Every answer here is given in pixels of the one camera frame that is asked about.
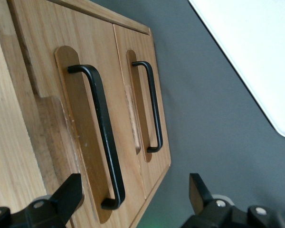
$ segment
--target wooden drawer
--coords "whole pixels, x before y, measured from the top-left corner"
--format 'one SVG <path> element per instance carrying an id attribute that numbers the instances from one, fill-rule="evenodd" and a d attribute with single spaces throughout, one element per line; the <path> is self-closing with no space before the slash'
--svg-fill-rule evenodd
<path id="1" fill-rule="evenodd" d="M 71 173 L 82 174 L 85 200 L 69 226 L 135 227 L 171 163 L 152 37 L 144 26 L 94 3 L 72 3 L 0 0 L 0 44 L 47 193 Z M 62 49 L 66 65 L 57 59 Z M 158 142 L 148 78 L 143 68 L 129 66 L 129 50 L 153 67 L 163 146 L 152 154 L 146 151 Z M 84 75 L 72 81 L 76 86 L 66 85 L 69 63 L 92 65 L 102 80 L 125 190 L 115 210 L 101 208 L 114 198 L 114 188 L 94 97 Z M 141 100 L 127 83 L 133 69 Z"/>

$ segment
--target drawer handle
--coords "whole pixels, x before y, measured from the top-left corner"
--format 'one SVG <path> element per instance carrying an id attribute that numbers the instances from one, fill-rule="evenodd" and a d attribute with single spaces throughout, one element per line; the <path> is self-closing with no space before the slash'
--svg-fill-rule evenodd
<path id="1" fill-rule="evenodd" d="M 162 128 L 161 128 L 160 114 L 158 111 L 152 66 L 150 63 L 148 63 L 146 61 L 132 62 L 132 66 L 133 67 L 144 66 L 146 68 L 146 71 L 147 71 L 148 84 L 149 84 L 152 110 L 153 110 L 153 117 L 154 117 L 155 130 L 156 130 L 156 139 L 157 139 L 157 147 L 149 147 L 147 149 L 147 152 L 149 152 L 149 153 L 158 152 L 161 149 L 163 142 L 162 142 Z"/>
<path id="2" fill-rule="evenodd" d="M 114 210 L 120 207 L 125 198 L 124 182 L 119 166 L 113 131 L 111 127 L 105 92 L 99 72 L 91 65 L 74 65 L 67 68 L 68 73 L 83 72 L 90 84 L 96 115 L 104 145 L 106 160 L 109 167 L 115 199 L 106 198 L 101 203 L 101 208 Z"/>

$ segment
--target white table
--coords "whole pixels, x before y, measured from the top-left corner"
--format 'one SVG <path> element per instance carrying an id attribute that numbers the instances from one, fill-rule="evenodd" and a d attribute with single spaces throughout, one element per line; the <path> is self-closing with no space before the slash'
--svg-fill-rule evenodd
<path id="1" fill-rule="evenodd" d="M 285 137 L 285 0 L 189 0 Z"/>

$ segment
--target cabinet door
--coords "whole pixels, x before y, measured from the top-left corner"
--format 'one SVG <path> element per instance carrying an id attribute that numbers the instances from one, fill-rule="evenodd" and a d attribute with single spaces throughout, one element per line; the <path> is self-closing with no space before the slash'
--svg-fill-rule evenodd
<path id="1" fill-rule="evenodd" d="M 0 46 L 0 207 L 12 213 L 46 195 Z"/>
<path id="2" fill-rule="evenodd" d="M 48 121 L 44 122 L 47 124 L 46 131 L 55 135 L 55 137 L 49 135 L 48 138 L 54 144 L 49 147 L 52 148 L 51 154 L 56 159 L 53 163 L 59 166 L 56 167 L 57 175 L 75 172 L 76 167 L 79 167 L 78 171 L 83 175 L 85 200 L 83 206 L 73 217 L 74 225 L 76 227 L 129 227 L 144 203 L 144 192 L 139 161 L 131 135 L 130 117 L 112 24 L 46 0 L 11 0 L 10 2 L 36 99 L 41 100 L 39 102 L 40 112 L 43 114 L 56 112 L 52 118 L 66 119 L 66 126 L 58 126 L 55 131 L 51 129 L 52 124 L 48 124 Z M 61 46 L 72 47 L 78 53 L 80 64 L 94 66 L 100 73 L 104 86 L 126 195 L 120 208 L 110 213 L 106 210 L 101 211 L 98 203 L 107 197 L 107 188 L 112 198 L 114 195 L 93 108 L 92 94 L 88 81 L 84 78 L 87 89 L 82 93 L 87 94 L 90 104 L 93 118 L 91 127 L 95 128 L 92 134 L 95 135 L 96 141 L 82 145 L 78 143 L 80 135 L 76 135 L 72 129 L 68 102 L 61 87 L 54 58 L 55 50 Z M 67 132 L 67 136 L 62 135 L 62 131 Z M 69 137 L 71 142 L 65 139 L 59 141 L 58 138 L 63 137 Z M 106 180 L 96 178 L 100 171 L 95 171 L 92 167 L 94 166 L 92 152 L 95 151 L 100 151 L 103 158 L 103 164 L 97 165 L 103 166 Z M 74 158 L 71 154 L 75 154 L 75 159 L 78 161 L 70 159 L 70 157 Z M 64 156 L 69 156 L 69 158 L 64 161 Z M 90 163 L 82 161 L 87 158 Z"/>
<path id="3" fill-rule="evenodd" d="M 130 105 L 129 108 L 133 109 L 132 113 L 137 113 L 132 118 L 134 119 L 133 122 L 135 122 L 132 125 L 137 124 L 139 126 L 140 132 L 138 132 L 137 137 L 140 137 L 140 139 L 136 141 L 140 142 L 141 146 L 136 146 L 140 148 L 137 156 L 140 161 L 145 196 L 148 197 L 162 173 L 167 170 L 171 163 L 153 39 L 149 35 L 128 30 L 118 25 L 114 25 L 114 30 L 123 73 L 123 83 L 126 91 L 130 91 L 127 94 L 128 99 L 131 96 L 133 98 L 133 105 Z M 158 145 L 152 102 L 146 69 L 139 66 L 137 71 L 136 66 L 131 64 L 133 61 L 146 61 L 153 69 L 163 139 L 162 148 L 158 152 L 147 152 L 149 147 Z"/>

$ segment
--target wood grain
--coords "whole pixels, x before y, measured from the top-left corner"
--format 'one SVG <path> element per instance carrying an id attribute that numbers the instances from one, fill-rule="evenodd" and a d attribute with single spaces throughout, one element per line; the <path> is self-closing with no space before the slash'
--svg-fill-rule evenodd
<path id="1" fill-rule="evenodd" d="M 129 227 L 145 198 L 140 165 L 131 134 L 130 117 L 112 24 L 45 0 L 12 0 L 9 2 L 13 9 L 15 22 L 19 26 L 21 43 L 25 47 L 23 54 L 28 60 L 27 65 L 32 69 L 29 75 L 32 79 L 31 82 L 34 83 L 37 96 L 40 98 L 53 96 L 62 104 L 64 116 L 56 115 L 66 120 L 66 128 L 71 136 L 73 148 L 71 153 L 75 154 L 77 159 L 76 161 L 69 159 L 67 161 L 77 165 L 83 175 L 85 201 L 73 216 L 74 226 Z M 104 224 L 99 223 L 95 210 L 93 210 L 94 201 L 92 192 L 89 190 L 88 177 L 85 174 L 86 167 L 80 156 L 81 146 L 78 135 L 75 135 L 72 130 L 72 119 L 54 58 L 56 48 L 64 45 L 76 50 L 80 63 L 96 67 L 104 84 L 116 149 L 126 186 L 125 201 L 118 210 L 112 212 Z M 87 94 L 90 107 L 94 107 L 88 82 L 86 80 L 84 82 L 85 91 L 83 92 Z M 97 120 L 95 110 L 91 109 L 90 112 L 93 121 Z M 96 132 L 96 136 L 98 145 L 101 145 L 99 131 Z M 105 157 L 103 148 L 101 148 L 101 155 Z M 58 165 L 61 166 L 59 170 L 63 170 L 63 164 Z M 64 169 L 69 169 L 69 164 L 64 164 L 64 166 Z M 107 174 L 104 181 L 110 183 L 108 176 Z"/>
<path id="2" fill-rule="evenodd" d="M 167 129 L 165 124 L 164 110 L 162 105 L 162 94 L 158 76 L 158 70 L 156 65 L 156 57 L 153 46 L 153 39 L 149 35 L 145 35 L 139 32 L 135 32 L 118 25 L 114 25 L 117 49 L 120 59 L 120 65 L 122 68 L 123 81 L 126 84 L 131 79 L 133 70 L 129 69 L 129 63 L 127 59 L 128 50 L 133 50 L 136 54 L 137 61 L 147 61 L 152 65 L 154 82 L 157 94 L 157 102 L 160 113 L 161 130 L 163 135 L 163 146 L 160 151 L 152 154 L 150 162 L 146 162 L 143 154 L 139 153 L 139 161 L 141 167 L 141 174 L 143 180 L 143 186 L 145 194 L 149 195 L 153 189 L 155 183 L 161 176 L 167 165 L 171 164 L 170 150 L 167 136 Z M 154 119 L 152 113 L 150 92 L 148 86 L 148 78 L 146 71 L 143 67 L 139 67 L 139 78 L 141 83 L 141 90 L 143 96 L 143 106 L 145 109 L 145 115 L 147 120 L 147 127 L 149 132 L 150 145 L 156 146 L 156 132 L 154 126 Z"/>
<path id="3" fill-rule="evenodd" d="M 12 213 L 46 195 L 0 45 L 0 206 Z"/>
<path id="4" fill-rule="evenodd" d="M 0 0 L 0 44 L 48 194 L 59 187 L 9 7 Z"/>
<path id="5" fill-rule="evenodd" d="M 97 5 L 89 0 L 48 0 L 59 5 L 68 7 L 86 15 L 120 25 L 128 29 L 132 29 L 144 34 L 149 34 L 150 30 L 147 26 L 142 25 L 134 20 L 126 18 L 118 13 L 110 11 L 102 6 Z"/>
<path id="6" fill-rule="evenodd" d="M 169 170 L 170 166 L 167 165 L 167 167 L 163 170 L 161 176 L 159 177 L 159 179 L 157 180 L 156 184 L 154 185 L 153 189 L 151 190 L 150 194 L 148 195 L 145 203 L 143 204 L 142 208 L 140 209 L 140 211 L 138 212 L 138 214 L 136 215 L 135 219 L 133 220 L 130 228 L 135 228 L 137 227 L 139 221 L 141 220 L 141 218 L 143 217 L 144 212 L 147 210 L 147 207 L 149 206 L 153 196 L 155 195 L 157 189 L 159 188 L 163 178 L 165 177 L 165 175 L 167 174 L 168 170 Z"/>

